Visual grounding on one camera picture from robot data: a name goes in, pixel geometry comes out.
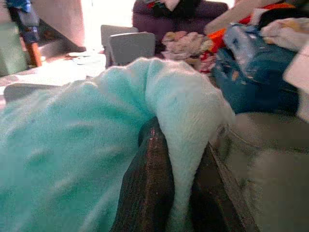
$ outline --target fleece blanket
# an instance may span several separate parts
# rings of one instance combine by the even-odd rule
[[[10,103],[0,115],[0,231],[107,232],[139,130],[154,116],[175,182],[168,231],[188,231],[204,148],[233,115],[189,65],[143,58]]]

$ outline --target blanket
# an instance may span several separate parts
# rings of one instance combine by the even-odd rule
[[[145,58],[6,106],[0,231],[108,231],[139,130],[154,116],[174,175],[168,231],[188,231],[190,189],[204,148],[234,113],[189,65]]]

